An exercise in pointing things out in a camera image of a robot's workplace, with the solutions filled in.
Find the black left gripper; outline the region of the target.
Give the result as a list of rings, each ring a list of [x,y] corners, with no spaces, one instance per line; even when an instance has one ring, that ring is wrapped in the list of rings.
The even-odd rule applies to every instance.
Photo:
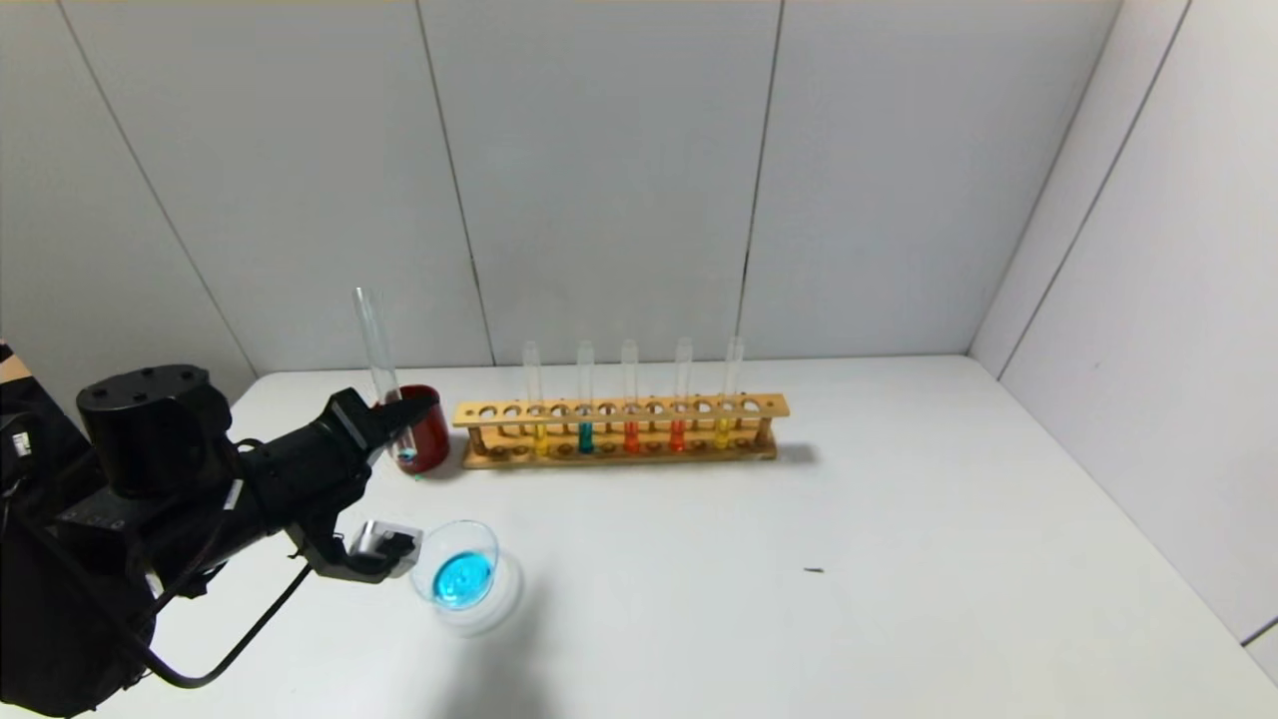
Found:
[[[399,395],[369,407],[354,388],[343,388],[328,397],[320,418],[242,453],[250,501],[265,527],[334,517],[360,501],[374,453],[387,441],[412,437],[435,406],[435,395]]]

